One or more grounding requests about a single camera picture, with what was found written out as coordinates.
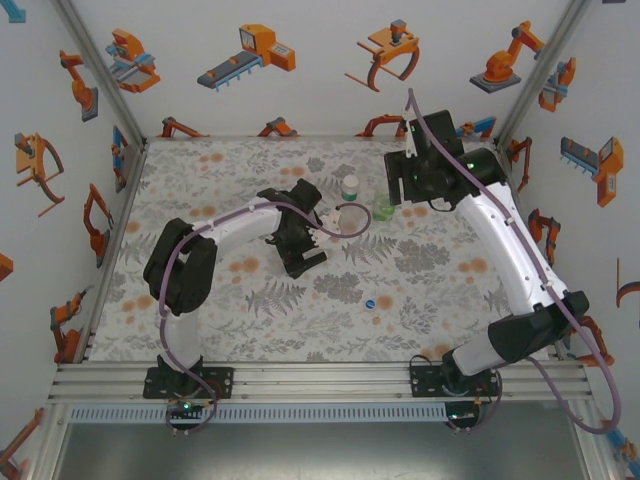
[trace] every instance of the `white wall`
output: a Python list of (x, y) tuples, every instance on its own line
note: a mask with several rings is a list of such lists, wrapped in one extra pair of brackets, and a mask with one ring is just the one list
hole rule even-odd
[[(95, 266), (89, 235), (82, 223), (89, 182), (102, 193), (116, 221), (125, 191), (116, 195), (111, 158), (116, 117), (100, 95), (99, 115), (83, 123), (80, 105), (71, 93), (71, 77), (60, 65), (59, 50), (78, 53), (49, 2), (20, 0), (24, 24), (9, 24), (2, 11), (0, 53), (0, 253), (14, 262), (14, 272), (0, 283), (0, 448), (18, 433), (43, 405), (55, 366), (56, 351), (49, 330), (49, 309), (71, 300), (89, 284), (96, 286), (70, 322), (75, 328), (90, 315), (102, 270)], [(86, 84), (96, 85), (84, 66)], [(38, 218), (49, 201), (34, 182), (16, 186), (14, 134), (39, 133), (57, 150), (65, 172), (50, 187), (65, 200)], [(55, 165), (45, 155), (50, 174)], [(95, 208), (92, 218), (101, 230), (106, 220)]]
[[(602, 327), (616, 358), (612, 370), (623, 398), (621, 428), (640, 442), (638, 294), (627, 295), (616, 308), (616, 258), (622, 262), (622, 284), (640, 280), (640, 3), (594, 3), (561, 57), (566, 61), (575, 56), (577, 62), (568, 97), (555, 113), (534, 105), (516, 135), (518, 140), (527, 135), (533, 139), (531, 181), (521, 198), (526, 214), (538, 207), (562, 224), (554, 268), (572, 290), (582, 289), (589, 297), (589, 315)], [(601, 208), (589, 174), (560, 158), (560, 139), (572, 138), (597, 152), (614, 135), (624, 148), (625, 165), (618, 174), (617, 197)], [(516, 165), (514, 174), (522, 174), (522, 165)], [(609, 415), (606, 383), (599, 369), (590, 373)]]
[[(504, 119), (523, 83), (486, 94), (469, 83), (487, 59), (506, 49), (511, 29), (525, 20), (547, 40), (567, 1), (543, 0), (75, 0), (94, 42), (104, 49), (112, 30), (134, 34), (156, 57), (160, 83), (145, 92), (123, 91), (146, 135), (174, 116), (203, 133), (257, 135), (278, 116), (302, 135), (354, 135), (367, 121), (399, 113), (413, 87), (425, 112), (447, 108), (457, 124), (495, 115)], [(401, 18), (420, 38), (421, 57), (405, 82), (380, 72), (380, 93), (357, 84), (345, 72), (366, 78), (371, 54), (356, 45)], [(238, 28), (262, 23), (296, 51), (297, 68), (275, 66), (243, 74), (219, 92), (197, 78), (241, 50)], [(108, 64), (111, 57), (104, 52)], [(533, 53), (523, 49), (515, 67), (526, 78)], [(402, 67), (394, 65), (396, 71)], [(381, 131), (393, 132), (394, 127)]]

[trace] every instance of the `table surface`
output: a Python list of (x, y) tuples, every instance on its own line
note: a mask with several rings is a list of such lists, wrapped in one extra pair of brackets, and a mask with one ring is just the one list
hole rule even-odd
[[(478, 148), (486, 144), (467, 144)], [(403, 143), (369, 139), (154, 141), (137, 186), (91, 361), (152, 361), (161, 351), (157, 302), (142, 271), (164, 227), (241, 207), (298, 178), (318, 187), (322, 214), (342, 202), (341, 179), (358, 176), (371, 207), (386, 185), (383, 155)], [(362, 218), (346, 212), (344, 231)], [(404, 204), (391, 222), (326, 244), (328, 261), (294, 280), (263, 239), (218, 259), (199, 332), (209, 361), (439, 359), (509, 313), (483, 245), (462, 216)], [(377, 299), (375, 312), (364, 310)]]

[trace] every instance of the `floral tablecloth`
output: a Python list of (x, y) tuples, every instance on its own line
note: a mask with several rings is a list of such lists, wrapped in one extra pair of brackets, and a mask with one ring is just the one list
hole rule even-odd
[[(152, 142), (90, 360), (151, 361), (160, 352), (157, 302), (142, 270), (169, 220), (228, 212), (298, 178), (318, 187), (317, 210), (326, 213), (342, 202), (341, 179), (350, 173), (361, 182), (358, 201), (371, 207), (376, 187), (386, 185), (383, 154), (402, 147), (365, 139)], [(341, 227), (355, 231), (361, 220), (345, 212)], [(458, 213), (406, 204), (391, 222), (329, 241), (326, 250), (328, 261), (297, 280), (263, 239), (219, 259), (199, 316), (205, 359), (439, 359), (509, 313), (497, 272)], [(365, 311), (367, 299), (376, 299), (374, 312)]]

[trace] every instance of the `leaf pattern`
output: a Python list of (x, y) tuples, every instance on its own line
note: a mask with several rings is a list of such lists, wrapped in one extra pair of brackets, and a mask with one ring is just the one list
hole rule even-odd
[[(138, 225), (120, 245), (91, 360), (148, 362), (162, 351), (157, 303), (144, 307), (149, 287), (142, 270), (167, 221), (204, 220), (241, 207), (266, 188), (289, 189), (298, 178), (295, 167), (322, 193), (319, 213), (342, 203), (342, 178), (351, 173), (365, 187), (358, 201), (370, 206), (384, 183), (384, 154), (402, 146), (395, 140), (304, 137), (151, 142), (129, 217)], [(198, 312), (205, 359), (406, 361), (422, 349), (460, 345), (507, 315), (494, 269), (458, 270), (462, 262), (486, 258), (464, 217), (432, 210), (425, 215), (425, 208), (404, 205), (361, 237), (326, 242), (328, 261), (295, 280), (261, 239), (225, 253)], [(363, 301), (381, 295), (393, 300), (391, 306), (365, 311)]]

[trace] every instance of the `floor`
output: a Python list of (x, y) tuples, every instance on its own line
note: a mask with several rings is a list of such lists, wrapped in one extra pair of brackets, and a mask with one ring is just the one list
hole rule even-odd
[[(468, 144), (478, 148), (479, 144)], [(157, 302), (142, 271), (164, 225), (204, 220), (298, 178), (318, 187), (328, 212), (355, 173), (368, 207), (385, 187), (383, 155), (397, 141), (234, 139), (154, 141), (131, 210), (91, 361), (152, 361), (160, 352)], [(363, 217), (345, 212), (345, 232)], [(256, 239), (219, 259), (199, 316), (209, 361), (439, 359), (509, 313), (484, 247), (457, 213), (406, 204), (362, 237), (330, 241), (328, 261), (289, 278), (274, 247)], [(375, 312), (364, 302), (376, 299)]]
[(73, 425), (55, 478), (585, 478), (559, 408), (503, 403), (491, 422), (470, 436), (441, 423), (215, 425), (186, 441), (163, 425)]

